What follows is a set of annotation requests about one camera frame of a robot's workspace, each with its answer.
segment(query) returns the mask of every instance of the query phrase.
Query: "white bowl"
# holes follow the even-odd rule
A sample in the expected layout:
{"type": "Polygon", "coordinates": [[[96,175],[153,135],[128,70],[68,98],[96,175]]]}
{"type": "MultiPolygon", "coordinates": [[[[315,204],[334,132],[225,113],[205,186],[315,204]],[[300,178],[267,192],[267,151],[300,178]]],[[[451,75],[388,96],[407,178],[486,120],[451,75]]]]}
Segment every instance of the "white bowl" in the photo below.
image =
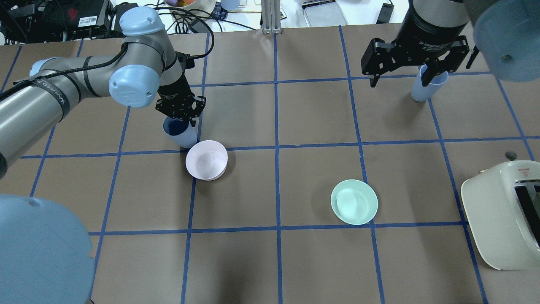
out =
{"type": "Polygon", "coordinates": [[[227,168],[228,155],[225,147],[217,141],[201,141],[186,156],[187,171],[196,179],[213,181],[227,168]]]}

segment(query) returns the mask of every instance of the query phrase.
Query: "cord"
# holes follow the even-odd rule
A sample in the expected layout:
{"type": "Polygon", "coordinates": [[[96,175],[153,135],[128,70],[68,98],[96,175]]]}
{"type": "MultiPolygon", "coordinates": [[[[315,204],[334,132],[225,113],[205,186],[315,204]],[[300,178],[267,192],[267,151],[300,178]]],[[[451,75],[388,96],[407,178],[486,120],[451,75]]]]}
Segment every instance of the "cord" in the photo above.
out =
{"type": "Polygon", "coordinates": [[[202,55],[198,55],[198,56],[190,56],[189,58],[192,58],[192,59],[200,59],[200,58],[204,58],[206,56],[208,56],[208,54],[210,54],[210,52],[214,49],[214,32],[212,31],[212,29],[208,26],[208,24],[206,22],[204,22],[203,19],[201,19],[201,17],[195,15],[194,13],[190,12],[190,11],[187,11],[187,10],[184,10],[184,9],[181,9],[181,8],[154,8],[155,10],[174,10],[174,11],[181,11],[185,14],[188,14],[188,15],[191,15],[192,17],[194,17],[195,19],[197,19],[199,22],[201,22],[205,27],[206,29],[208,29],[208,32],[210,33],[210,37],[212,38],[212,43],[210,45],[210,48],[208,49],[208,51],[206,51],[206,53],[202,54],[202,55]]]}
{"type": "Polygon", "coordinates": [[[28,36],[26,35],[26,33],[23,31],[23,29],[21,28],[21,26],[19,25],[19,23],[17,23],[17,21],[15,21],[15,19],[13,19],[11,16],[9,16],[9,18],[13,21],[13,23],[15,23],[15,25],[19,28],[19,30],[21,31],[21,34],[23,34],[23,37],[24,37],[24,41],[25,43],[29,43],[28,41],[28,36]]]}
{"type": "Polygon", "coordinates": [[[158,0],[158,2],[157,2],[156,4],[149,3],[149,4],[145,4],[145,5],[143,5],[143,6],[153,6],[153,7],[158,7],[158,6],[163,5],[163,4],[165,4],[165,2],[159,3],[159,0],[158,0]]]}
{"type": "MultiPolygon", "coordinates": [[[[122,57],[127,52],[127,46],[128,46],[127,43],[122,44],[122,49],[120,50],[120,52],[118,54],[116,54],[111,60],[109,60],[107,62],[91,65],[91,66],[88,66],[88,67],[81,67],[81,68],[76,68],[76,69],[60,71],[60,72],[56,72],[56,73],[53,73],[53,74],[45,75],[45,76],[43,76],[43,78],[49,79],[49,78],[53,78],[53,77],[60,76],[60,75],[66,75],[66,74],[69,74],[69,73],[88,71],[88,70],[93,70],[93,69],[99,69],[99,68],[106,67],[108,65],[113,64],[118,59],[120,59],[120,57],[122,57]]],[[[4,91],[3,93],[0,94],[0,101],[4,100],[8,96],[10,96],[13,93],[17,92],[18,90],[22,90],[22,89],[30,86],[31,84],[32,84],[32,82],[29,81],[29,80],[23,80],[21,82],[18,82],[13,87],[11,87],[10,89],[8,89],[8,90],[6,90],[6,91],[4,91]]]]}
{"type": "Polygon", "coordinates": [[[216,17],[214,17],[211,13],[209,13],[207,11],[200,10],[200,9],[191,9],[190,11],[200,11],[200,12],[203,12],[203,13],[207,14],[208,16],[210,16],[211,19],[214,19],[218,23],[219,30],[223,32],[223,28],[221,27],[221,24],[219,23],[219,20],[216,17]]]}
{"type": "Polygon", "coordinates": [[[66,34],[64,36],[64,41],[67,41],[68,40],[68,20],[66,19],[66,16],[64,15],[64,12],[62,11],[62,6],[60,5],[60,2],[58,2],[58,0],[53,0],[56,5],[58,6],[59,10],[60,10],[60,14],[62,15],[62,17],[64,18],[64,28],[66,30],[66,34]]]}
{"type": "Polygon", "coordinates": [[[229,21],[229,20],[221,20],[221,22],[227,22],[227,23],[232,23],[232,24],[236,24],[236,25],[239,25],[239,26],[241,26],[241,27],[244,27],[244,28],[248,28],[248,29],[250,29],[250,30],[254,30],[254,31],[256,31],[256,30],[257,30],[257,29],[254,29],[254,28],[252,28],[252,27],[248,27],[248,26],[247,26],[247,25],[245,25],[245,24],[241,24],[241,23],[238,23],[238,22],[234,22],[234,21],[229,21]]]}

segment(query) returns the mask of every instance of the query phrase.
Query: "green plate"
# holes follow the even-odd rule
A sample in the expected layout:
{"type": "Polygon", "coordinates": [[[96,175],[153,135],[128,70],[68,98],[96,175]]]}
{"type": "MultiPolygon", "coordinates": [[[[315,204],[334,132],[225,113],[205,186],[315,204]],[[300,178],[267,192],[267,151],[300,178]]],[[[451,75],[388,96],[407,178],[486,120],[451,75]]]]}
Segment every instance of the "green plate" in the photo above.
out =
{"type": "Polygon", "coordinates": [[[379,208],[379,200],[373,189],[359,180],[340,182],[332,191],[330,203],[336,216],[351,225],[371,221],[379,208]]]}

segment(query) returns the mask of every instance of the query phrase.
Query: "table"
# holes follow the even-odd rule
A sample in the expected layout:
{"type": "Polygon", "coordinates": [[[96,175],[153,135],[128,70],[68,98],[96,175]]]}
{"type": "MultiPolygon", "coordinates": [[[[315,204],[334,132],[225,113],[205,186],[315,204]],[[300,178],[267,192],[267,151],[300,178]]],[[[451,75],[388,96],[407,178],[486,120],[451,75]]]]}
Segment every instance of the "table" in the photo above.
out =
{"type": "MultiPolygon", "coordinates": [[[[479,56],[426,103],[417,67],[361,75],[372,37],[399,24],[216,33],[187,79],[207,107],[201,140],[229,153],[191,178],[152,106],[84,100],[0,181],[71,209],[90,232],[96,303],[536,303],[539,270],[491,269],[460,201],[463,181],[540,157],[539,81],[500,82],[479,56]],[[341,222],[329,197],[359,179],[375,219],[341,222]]],[[[471,35],[471,28],[464,32],[471,35]]],[[[206,34],[173,35],[202,54],[206,34]]],[[[120,39],[0,47],[2,89],[52,56],[115,53],[120,39]]]]}

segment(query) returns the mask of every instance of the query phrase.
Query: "light blue joint cover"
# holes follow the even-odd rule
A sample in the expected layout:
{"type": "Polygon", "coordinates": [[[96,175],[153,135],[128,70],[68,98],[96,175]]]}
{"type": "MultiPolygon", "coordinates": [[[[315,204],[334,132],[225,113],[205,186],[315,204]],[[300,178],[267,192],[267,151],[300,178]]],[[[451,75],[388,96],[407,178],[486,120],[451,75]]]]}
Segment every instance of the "light blue joint cover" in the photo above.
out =
{"type": "Polygon", "coordinates": [[[43,66],[43,64],[45,64],[45,62],[51,59],[55,59],[55,58],[60,58],[60,57],[51,57],[48,59],[42,59],[40,61],[36,61],[36,63],[32,65],[32,69],[30,70],[30,76],[34,76],[35,74],[37,74],[39,72],[39,69],[41,69],[41,67],[43,66]]]}
{"type": "Polygon", "coordinates": [[[0,217],[0,302],[84,303],[94,259],[75,214],[53,201],[0,194],[0,217]]]}
{"type": "Polygon", "coordinates": [[[121,67],[109,79],[109,93],[122,105],[143,108],[154,101],[159,75],[151,68],[131,64],[121,67]]]}
{"type": "Polygon", "coordinates": [[[480,15],[474,40],[496,77],[516,82],[540,77],[538,16],[538,0],[499,1],[480,15]]]}
{"type": "Polygon", "coordinates": [[[139,6],[120,17],[120,27],[126,36],[140,36],[165,29],[158,12],[147,6],[139,6]]]}

